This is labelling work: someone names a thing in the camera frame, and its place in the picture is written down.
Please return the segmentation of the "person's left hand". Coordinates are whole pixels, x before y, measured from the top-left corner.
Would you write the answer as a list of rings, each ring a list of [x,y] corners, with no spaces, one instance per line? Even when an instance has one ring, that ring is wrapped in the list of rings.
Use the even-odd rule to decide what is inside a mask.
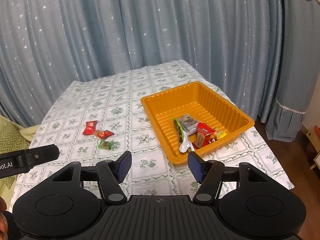
[[[4,211],[7,210],[7,204],[5,200],[0,197],[0,239],[8,240],[8,223],[4,216]]]

